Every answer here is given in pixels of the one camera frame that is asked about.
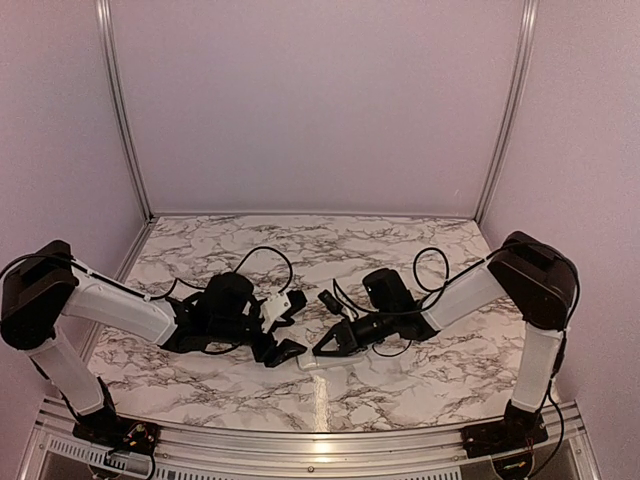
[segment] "wire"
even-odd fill
[[[64,403],[67,405],[67,408],[69,409],[69,412],[71,413],[71,416],[73,417],[73,419],[76,422],[80,423],[80,417],[78,416],[76,411],[71,406],[71,402],[69,402],[69,399],[66,397],[66,395],[64,393],[62,393],[61,390],[59,390],[59,392],[60,392],[60,395],[62,396],[62,400],[64,400]]]
[[[338,295],[338,289],[340,290],[342,296],[347,300],[347,301],[351,301],[351,299],[345,295],[344,290],[342,290],[340,288],[340,286],[338,285],[338,282],[334,279],[332,282],[333,285],[333,296],[335,297],[336,300],[338,300],[338,302],[345,308],[347,308],[347,310],[351,311],[351,313],[353,313],[353,316],[355,319],[360,318],[360,313],[358,313],[358,310],[356,310],[354,307],[352,307],[351,305],[348,305],[347,303],[345,303],[343,300],[340,299],[340,295]]]
[[[169,295],[171,295],[173,293],[173,291],[178,286],[178,282],[182,283],[183,285],[186,285],[189,288],[193,288],[194,290],[203,291],[205,289],[204,287],[199,287],[198,285],[194,285],[192,283],[187,282],[186,280],[183,280],[181,278],[175,277],[173,279],[173,283],[169,287],[169,290],[167,290],[164,293],[161,293],[160,295],[155,295],[153,297],[149,297],[149,300],[164,300],[165,298],[167,298]]]
[[[156,457],[153,456],[153,453],[149,455],[149,459],[151,460],[151,473],[146,478],[146,480],[151,480],[156,474]]]
[[[240,347],[242,344],[238,343],[236,345],[232,345],[231,347],[225,350],[216,350],[214,352],[209,352],[207,350],[201,350],[202,353],[206,353],[207,355],[224,355],[225,353],[233,352],[236,348]]]
[[[442,260],[444,261],[444,282],[442,283],[442,286],[435,288],[435,289],[430,289],[425,287],[422,282],[420,281],[420,278],[418,277],[418,261],[420,260],[420,257],[422,255],[424,255],[427,252],[435,252],[438,255],[440,255],[442,257]],[[418,286],[424,290],[427,293],[433,293],[433,292],[438,292],[440,290],[443,290],[444,288],[446,288],[447,283],[449,281],[449,275],[451,273],[451,267],[449,265],[449,259],[447,258],[446,253],[444,253],[442,250],[440,250],[438,247],[427,247],[427,248],[423,248],[422,250],[420,250],[417,255],[415,257],[413,257],[413,278],[416,279],[416,283],[418,284]]]
[[[259,247],[252,248],[251,250],[249,250],[249,253],[247,253],[244,256],[244,258],[240,261],[238,266],[233,269],[233,273],[238,273],[238,270],[240,270],[240,267],[242,267],[242,265],[244,265],[244,263],[249,259],[249,257],[251,255],[253,255],[255,252],[258,252],[260,250],[268,250],[270,252],[275,253],[280,258],[282,258],[285,261],[285,263],[287,264],[287,268],[289,269],[289,278],[287,279],[287,283],[285,283],[284,287],[282,287],[280,290],[278,290],[278,293],[284,293],[284,291],[287,288],[289,288],[289,285],[291,285],[291,281],[293,280],[293,265],[291,264],[291,261],[287,258],[287,256],[284,253],[282,253],[280,250],[276,249],[276,248],[269,247],[267,245],[261,245]]]
[[[68,258],[59,257],[57,255],[50,255],[46,253],[27,253],[26,255],[20,255],[19,257],[14,258],[9,263],[7,263],[2,270],[0,270],[0,280],[14,267],[16,264],[20,262],[24,262],[25,260],[29,260],[31,258],[48,258],[50,260],[56,260],[57,262],[62,262],[72,267],[76,267],[78,270],[83,273],[87,273],[87,269],[82,265],[79,265],[77,262],[70,260]]]
[[[562,261],[563,263],[565,263],[568,267],[569,270],[571,271],[571,274],[573,275],[574,279],[575,279],[575,283],[576,283],[576,290],[575,290],[575,294],[573,297],[573,303],[569,309],[569,312],[567,314],[567,321],[566,323],[569,323],[569,320],[571,320],[571,317],[573,316],[573,314],[576,311],[576,308],[578,306],[578,302],[580,300],[580,292],[581,292],[581,287],[580,287],[580,278],[578,275],[578,270],[576,269],[575,265],[573,264],[573,262],[571,262],[571,260],[569,260],[567,257],[565,257],[564,255],[562,255],[560,252],[558,252],[555,248],[546,245],[544,243],[538,243],[538,242],[517,242],[517,243],[511,243],[508,245],[504,245],[496,250],[494,250],[493,252],[491,252],[489,255],[487,255],[485,258],[478,260],[477,262],[473,263],[472,265],[468,266],[467,268],[465,268],[463,271],[461,271],[460,273],[458,273],[457,275],[455,275],[453,278],[451,279],[445,279],[445,282],[443,282],[443,285],[435,290],[432,290],[431,292],[429,292],[429,295],[427,295],[423,300],[422,300],[422,307],[420,309],[416,309],[416,310],[410,310],[410,311],[406,311],[406,312],[398,312],[398,313],[394,313],[394,312],[376,312],[375,310],[369,310],[366,308],[361,307],[360,305],[358,305],[357,303],[355,303],[351,298],[349,298],[349,296],[344,292],[344,290],[340,287],[340,285],[338,284],[337,280],[334,278],[333,279],[333,284],[334,284],[334,288],[339,291],[342,296],[344,297],[344,299],[355,309],[370,314],[370,315],[395,315],[395,316],[403,316],[403,315],[415,315],[416,313],[423,313],[426,312],[427,310],[429,310],[430,308],[433,308],[433,306],[440,300],[440,298],[442,298],[442,295],[444,294],[446,287],[448,287],[451,283],[453,283],[454,281],[456,281],[458,278],[462,277],[463,275],[466,275],[467,273],[469,273],[471,270],[476,269],[477,267],[479,267],[480,265],[484,264],[485,262],[487,262],[489,259],[491,259],[492,257],[494,257],[495,255],[497,255],[500,252],[503,252],[505,250],[511,250],[512,248],[516,248],[516,247],[523,247],[523,246],[535,246],[535,247],[539,247],[539,248],[543,248],[546,249],[548,251],[553,252],[555,255],[558,256],[558,259],[560,261]],[[419,259],[419,255],[421,255],[422,253],[426,253],[427,249],[422,250],[421,252],[418,253],[418,255],[416,255],[416,257]],[[414,265],[417,264],[417,260],[414,258]],[[445,263],[445,274],[446,274],[446,266],[448,265],[448,261]],[[426,300],[428,300],[430,298],[430,296],[434,293],[437,293],[436,298],[429,303],[428,305],[424,305],[424,302]],[[342,300],[338,300],[340,301],[340,303],[342,303],[344,306],[347,306],[346,303],[344,303]]]
[[[409,343],[407,343],[407,345],[400,350],[399,352],[396,353],[392,353],[390,355],[386,354],[386,353],[380,353],[379,351],[376,350],[376,344],[374,343],[373,345],[371,345],[371,350],[374,351],[374,353],[380,357],[385,357],[385,358],[393,358],[393,357],[399,357],[400,355],[402,355],[404,352],[406,352],[407,350],[409,350],[409,348],[411,347],[411,345],[413,345],[413,340],[409,340]]]
[[[533,472],[531,475],[529,475],[529,479],[537,476],[547,465],[549,465],[549,463],[551,462],[551,460],[553,460],[553,458],[556,456],[556,454],[558,453],[558,450],[560,450],[560,447],[562,446],[562,442],[564,440],[564,417],[562,415],[562,410],[560,410],[560,407],[558,406],[558,404],[555,402],[555,400],[553,399],[553,397],[551,396],[551,385],[552,383],[549,382],[549,387],[547,388],[547,395],[546,398],[549,399],[549,401],[551,402],[551,405],[553,405],[553,407],[556,409],[556,412],[558,413],[558,417],[560,417],[560,438],[558,439],[558,443],[556,444],[556,447],[553,449],[553,451],[551,452],[551,455],[549,455],[547,457],[547,459],[542,463],[542,465],[540,465],[540,467],[538,467],[536,469],[535,472]]]

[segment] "marble surface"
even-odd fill
[[[397,269],[415,297],[414,255],[433,245],[449,256],[452,274],[488,253],[472,221],[419,218],[244,216],[166,217],[155,226],[128,285],[158,294],[174,276],[205,285],[235,267],[252,247],[285,252],[293,287],[310,300],[293,327],[276,332],[315,344],[338,321],[316,295],[336,277],[368,305],[362,278]],[[258,297],[286,280],[282,261],[260,252],[240,271]],[[421,262],[423,283],[442,281],[436,257]],[[191,291],[179,287],[176,296]],[[524,343],[515,307],[498,301],[396,358],[369,351],[363,362],[305,373],[290,360],[275,369],[253,361],[249,347],[209,357],[161,350],[134,335],[105,329],[90,360],[123,414],[190,425],[271,431],[368,431],[440,425],[500,415],[515,385]],[[404,341],[387,341],[384,353]]]

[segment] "pink wall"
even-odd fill
[[[526,92],[489,216],[580,269],[560,378],[603,478],[640,478],[640,4],[543,1]]]
[[[113,274],[142,225],[93,2],[0,3],[0,266],[55,238]],[[65,325],[78,344],[86,325]],[[45,383],[0,342],[0,477],[15,478]]]
[[[472,216],[522,6],[115,0],[153,207]]]

